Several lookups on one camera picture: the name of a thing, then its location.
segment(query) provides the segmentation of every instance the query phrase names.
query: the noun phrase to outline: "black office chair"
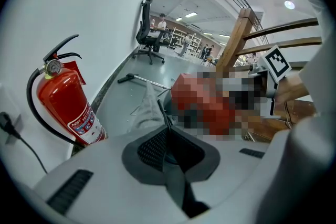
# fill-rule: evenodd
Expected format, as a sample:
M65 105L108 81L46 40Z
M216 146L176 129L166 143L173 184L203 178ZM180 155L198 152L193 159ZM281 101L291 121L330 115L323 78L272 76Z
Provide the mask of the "black office chair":
M164 58L152 53L152 50L154 52L159 52L160 46L168 46L169 42L164 41L160 42L160 39L164 34L170 35L170 31L166 30L158 30L160 31L159 36L156 37L148 37L148 33L150 31L150 22L149 22L149 10L150 5L153 0L143 0L141 3L142 6L142 22L140 22L140 29L138 31L138 34L136 35L136 40L139 44L145 45L145 47L148 47L148 50L139 50L138 52L133 54L133 58L135 58L136 55L148 55L150 58L150 65L153 64L152 56L162 59L162 63L164 63Z

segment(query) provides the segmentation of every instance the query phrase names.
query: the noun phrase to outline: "extinguisher hose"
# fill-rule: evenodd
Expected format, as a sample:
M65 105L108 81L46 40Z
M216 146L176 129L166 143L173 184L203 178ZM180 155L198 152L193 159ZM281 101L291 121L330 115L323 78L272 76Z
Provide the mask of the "extinguisher hose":
M37 121L45 128L47 129L50 133L52 133L53 135L63 139L64 141L80 147L80 148L84 148L83 145L79 144L76 141L71 140L70 138L66 137L65 135L61 134L60 132L56 131L53 127L51 127L48 123L45 122L44 119L42 119L42 117L40 116L40 114L38 114L34 102L33 102L33 96L32 96L32 89L33 89L33 83L35 81L35 79L40 75L40 72L38 69L36 69L33 74L31 74L29 80L28 80L28 84L27 84L27 90L26 90L26 94L27 94L27 100L28 100L28 105L30 110L32 111L33 115L35 116L35 118L37 119Z

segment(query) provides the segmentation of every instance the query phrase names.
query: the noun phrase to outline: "pressure gauge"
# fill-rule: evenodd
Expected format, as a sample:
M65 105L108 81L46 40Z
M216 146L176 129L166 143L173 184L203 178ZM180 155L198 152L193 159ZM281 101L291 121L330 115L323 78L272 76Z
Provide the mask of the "pressure gauge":
M47 63L46 73L54 77L61 72L61 62L59 60L53 59Z

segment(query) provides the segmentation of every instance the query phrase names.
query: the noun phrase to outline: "red fire extinguisher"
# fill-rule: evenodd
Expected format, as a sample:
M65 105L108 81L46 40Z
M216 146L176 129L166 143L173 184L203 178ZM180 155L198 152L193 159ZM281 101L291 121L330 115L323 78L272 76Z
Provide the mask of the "red fire extinguisher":
M86 99L81 87L85 81L76 62L60 62L60 59L69 56L81 57L74 52L57 55L61 47L78 36L73 35L63 40L43 58L43 66L36 69L29 78L27 100L32 113L46 129L69 143L73 142L48 125L34 106L31 91L33 83L40 74L44 73L36 90L39 101L64 129L76 137L79 144L89 145L108 138L107 133Z

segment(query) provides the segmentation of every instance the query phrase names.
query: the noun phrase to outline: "fire extinguisher label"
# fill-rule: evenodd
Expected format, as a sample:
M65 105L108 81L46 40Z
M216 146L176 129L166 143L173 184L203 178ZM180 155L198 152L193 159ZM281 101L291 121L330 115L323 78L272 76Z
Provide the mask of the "fire extinguisher label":
M89 103L86 104L84 111L78 118L68 123L68 127L88 144L106 138L105 130Z

